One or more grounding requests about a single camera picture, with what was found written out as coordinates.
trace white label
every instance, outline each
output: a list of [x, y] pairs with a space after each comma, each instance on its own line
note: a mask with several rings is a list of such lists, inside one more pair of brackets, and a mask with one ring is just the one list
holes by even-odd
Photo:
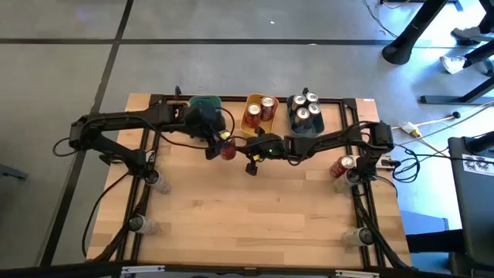
[[476, 155], [462, 154], [464, 159], [473, 159], [474, 161], [462, 161], [463, 170], [471, 173], [494, 176], [494, 164], [486, 162], [494, 162], [493, 158], [485, 158]]

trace person's foot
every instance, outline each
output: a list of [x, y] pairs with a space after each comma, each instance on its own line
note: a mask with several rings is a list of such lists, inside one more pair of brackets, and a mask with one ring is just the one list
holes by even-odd
[[452, 34], [460, 39], [471, 39], [476, 42], [490, 42], [494, 39], [494, 33], [482, 34], [479, 27], [467, 29], [454, 28]]
[[465, 65], [466, 62], [466, 58], [464, 56], [458, 56], [458, 57], [441, 56], [439, 59], [441, 60], [442, 66], [450, 74], [455, 74], [460, 70], [463, 70], [463, 66]]

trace gray floor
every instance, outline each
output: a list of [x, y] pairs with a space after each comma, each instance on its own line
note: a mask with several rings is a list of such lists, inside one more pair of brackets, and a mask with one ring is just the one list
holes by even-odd
[[[395, 10], [368, 0], [382, 22], [399, 33], [420, 5]], [[419, 44], [452, 46], [455, 26], [483, 16], [475, 1], [464, 12], [448, 5]], [[0, 2], [0, 38], [103, 38], [115, 36], [124, 0]], [[124, 38], [392, 39], [360, 0], [140, 0], [135, 1]], [[462, 95], [486, 77], [483, 65], [454, 76], [441, 55], [465, 49], [417, 48], [404, 66], [387, 63], [382, 46], [120, 46], [103, 99], [103, 112], [121, 111], [129, 93], [267, 93], [288, 96], [305, 86], [322, 97], [374, 98], [381, 119], [419, 123], [467, 107], [420, 105], [422, 94]], [[0, 163], [27, 171], [26, 182], [0, 178], [0, 268], [37, 264], [40, 248], [62, 193], [71, 158], [55, 158], [52, 144], [68, 136], [69, 123], [89, 111], [110, 51], [109, 45], [0, 44]], [[492, 130], [490, 108], [476, 118], [430, 138], [445, 147], [450, 136]], [[444, 127], [424, 127], [424, 133]], [[395, 132], [395, 141], [408, 136]], [[408, 147], [429, 153], [419, 143]], [[396, 158], [404, 157], [395, 150]], [[54, 263], [83, 261], [80, 237], [101, 193], [107, 166], [89, 153], [69, 210]], [[424, 162], [413, 184], [397, 184], [402, 210], [447, 218], [461, 226], [449, 161]]]

